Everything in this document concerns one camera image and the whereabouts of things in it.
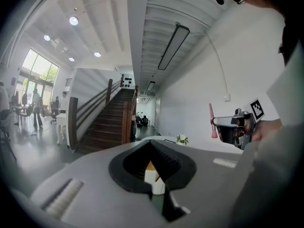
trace wooden handrail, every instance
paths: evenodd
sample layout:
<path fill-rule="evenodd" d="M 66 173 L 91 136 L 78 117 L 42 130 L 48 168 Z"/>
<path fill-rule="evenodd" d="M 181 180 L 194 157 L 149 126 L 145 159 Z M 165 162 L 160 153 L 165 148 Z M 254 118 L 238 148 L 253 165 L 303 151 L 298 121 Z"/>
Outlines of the wooden handrail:
<path fill-rule="evenodd" d="M 112 83 L 113 83 L 113 80 L 110 79 L 109 80 L 109 84 L 108 84 L 108 91 L 106 93 L 106 99 L 105 99 L 105 104 L 107 105 L 110 101 L 110 97 L 111 97 L 111 90 L 112 90 Z"/>
<path fill-rule="evenodd" d="M 84 116 L 84 114 L 86 114 L 86 113 L 88 112 L 88 110 L 90 110 L 90 109 L 93 107 L 93 105 L 95 105 L 98 101 L 100 101 L 100 100 L 101 100 L 103 97 L 105 97 L 105 96 L 106 96 L 106 92 L 104 92 L 104 93 L 102 94 L 101 97 L 99 97 L 97 100 L 95 100 L 93 104 L 91 104 L 85 111 L 83 111 L 83 112 L 77 117 L 76 121 L 78 122 L 78 121 L 80 120 L 80 118 L 82 118 L 82 117 Z"/>
<path fill-rule="evenodd" d="M 119 84 L 120 80 L 117 81 L 113 86 L 116 86 L 116 84 Z M 91 99 L 89 99 L 86 103 L 84 103 L 81 107 L 79 107 L 77 109 L 77 112 L 81 111 L 84 107 L 86 107 L 91 101 L 93 101 L 96 97 L 98 97 L 99 95 L 101 95 L 102 93 L 104 93 L 105 91 L 107 91 L 108 88 L 105 88 L 102 92 L 99 92 L 98 94 L 96 94 L 95 96 L 93 96 Z"/>
<path fill-rule="evenodd" d="M 123 87 L 123 80 L 124 79 L 124 74 L 122 75 L 122 78 L 120 79 L 120 87 Z"/>
<path fill-rule="evenodd" d="M 70 103 L 68 106 L 68 137 L 70 140 L 70 149 L 75 150 L 77 145 L 77 134 L 76 134 L 76 115 L 77 115 L 77 103 L 78 98 L 70 97 Z"/>
<path fill-rule="evenodd" d="M 137 97 L 138 87 L 135 87 L 135 91 L 132 97 L 132 101 L 125 101 L 123 103 L 123 125 L 122 125 L 122 144 L 129 143 L 131 137 L 131 125 L 132 125 L 132 115 L 136 111 L 136 97 Z"/>

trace table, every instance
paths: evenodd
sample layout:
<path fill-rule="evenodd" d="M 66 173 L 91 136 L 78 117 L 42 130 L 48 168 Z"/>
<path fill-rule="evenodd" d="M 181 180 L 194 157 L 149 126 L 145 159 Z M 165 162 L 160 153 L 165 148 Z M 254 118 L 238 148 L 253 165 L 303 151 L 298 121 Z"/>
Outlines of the table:
<path fill-rule="evenodd" d="M 11 108 L 16 110 L 17 122 L 16 122 L 14 125 L 19 126 L 19 117 L 18 117 L 19 114 L 18 114 L 18 113 L 19 113 L 21 110 L 26 110 L 26 109 L 28 109 L 28 106 L 12 106 Z"/>
<path fill-rule="evenodd" d="M 56 135 L 57 135 L 57 144 L 59 144 L 59 139 L 60 139 L 60 132 L 59 132 L 59 127 L 62 128 L 67 125 L 67 114 L 66 113 L 60 113 L 59 115 L 56 116 Z"/>

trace white wall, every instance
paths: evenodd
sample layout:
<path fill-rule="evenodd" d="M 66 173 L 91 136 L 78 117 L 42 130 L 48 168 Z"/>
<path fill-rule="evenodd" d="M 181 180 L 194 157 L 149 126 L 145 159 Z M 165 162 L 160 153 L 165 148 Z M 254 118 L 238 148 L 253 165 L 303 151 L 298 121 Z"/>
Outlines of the white wall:
<path fill-rule="evenodd" d="M 247 4 L 230 7 L 208 34 L 223 65 L 231 101 L 223 101 L 225 80 L 205 37 L 161 87 L 160 134 L 185 134 L 194 147 L 201 139 L 219 141 L 211 139 L 209 103 L 215 116 L 230 116 L 258 97 L 264 119 L 276 119 L 265 92 L 284 69 L 278 54 L 283 28 L 284 20 L 274 10 Z"/>
<path fill-rule="evenodd" d="M 135 89 L 135 80 L 134 80 L 134 75 L 133 74 L 124 74 L 123 75 L 123 89 Z"/>
<path fill-rule="evenodd" d="M 66 67 L 59 67 L 59 71 L 56 76 L 56 80 L 52 92 L 52 101 L 56 99 L 56 96 L 59 96 L 59 99 L 62 97 L 62 92 L 67 91 L 69 95 L 69 87 L 66 87 L 67 78 L 72 78 L 72 70 Z"/>
<path fill-rule="evenodd" d="M 155 120 L 155 98 L 151 99 L 148 104 L 137 104 L 136 105 L 136 112 L 141 113 L 142 116 L 146 115 L 146 117 L 150 121 L 150 125 L 154 126 Z"/>
<path fill-rule="evenodd" d="M 110 78 L 113 79 L 114 84 L 121 79 L 121 75 L 116 71 L 78 68 L 72 79 L 70 97 L 78 98 L 77 107 L 79 108 L 88 100 L 90 100 L 93 96 L 107 88 Z M 121 88 L 118 87 L 118 89 L 111 94 L 111 99 L 119 92 L 120 89 Z M 81 110 L 78 115 L 80 115 L 88 106 Z M 77 130 L 78 140 L 82 137 L 87 128 L 92 124 L 93 120 L 98 116 L 104 106 L 105 101 L 103 101 L 82 123 L 82 125 Z"/>

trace person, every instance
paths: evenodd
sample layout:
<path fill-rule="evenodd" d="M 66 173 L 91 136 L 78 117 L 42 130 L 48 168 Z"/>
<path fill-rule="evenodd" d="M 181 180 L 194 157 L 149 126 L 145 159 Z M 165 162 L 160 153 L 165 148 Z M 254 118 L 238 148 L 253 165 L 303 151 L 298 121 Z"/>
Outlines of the person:
<path fill-rule="evenodd" d="M 42 106 L 40 105 L 40 95 L 38 94 L 37 89 L 34 89 L 33 91 L 33 104 L 34 104 L 34 127 L 37 127 L 36 116 L 38 119 L 39 127 L 42 127 L 42 121 L 40 118 L 40 107 Z"/>
<path fill-rule="evenodd" d="M 147 126 L 148 122 L 149 122 L 148 118 L 146 116 L 143 116 L 143 118 L 142 118 L 142 124 L 143 124 L 143 126 Z"/>
<path fill-rule="evenodd" d="M 28 94 L 26 92 L 23 94 L 21 101 L 23 106 L 26 106 L 28 104 Z"/>
<path fill-rule="evenodd" d="M 62 97 L 59 101 L 60 113 L 67 113 L 67 93 L 62 92 Z"/>
<path fill-rule="evenodd" d="M 3 82 L 0 82 L 0 119 L 5 120 L 10 114 L 10 101 Z"/>
<path fill-rule="evenodd" d="M 278 11 L 285 19 L 285 28 L 283 30 L 282 44 L 279 53 L 282 53 L 285 66 L 290 60 L 292 53 L 298 42 L 303 44 L 304 33 L 302 24 L 299 22 L 299 9 L 302 7 L 302 0 L 234 0 L 238 4 L 248 3 L 259 8 L 269 8 Z M 280 119 L 273 121 L 260 121 L 256 125 L 252 141 L 259 141 L 270 133 L 279 130 L 282 127 Z M 249 123 L 246 122 L 245 129 L 248 130 Z"/>
<path fill-rule="evenodd" d="M 57 109 L 59 109 L 59 96 L 56 96 L 55 106 Z"/>

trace person's arm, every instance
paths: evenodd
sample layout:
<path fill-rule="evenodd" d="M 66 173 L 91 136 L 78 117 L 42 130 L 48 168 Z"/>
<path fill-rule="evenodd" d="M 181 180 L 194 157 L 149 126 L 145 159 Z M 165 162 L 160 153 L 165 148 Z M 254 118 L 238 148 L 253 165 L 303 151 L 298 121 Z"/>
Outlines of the person's arm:
<path fill-rule="evenodd" d="M 252 135 L 252 141 L 260 141 L 267 137 L 270 133 L 279 130 L 282 127 L 280 119 L 272 121 L 259 121 L 256 125 L 256 129 Z M 245 130 L 249 129 L 249 121 L 245 121 Z"/>

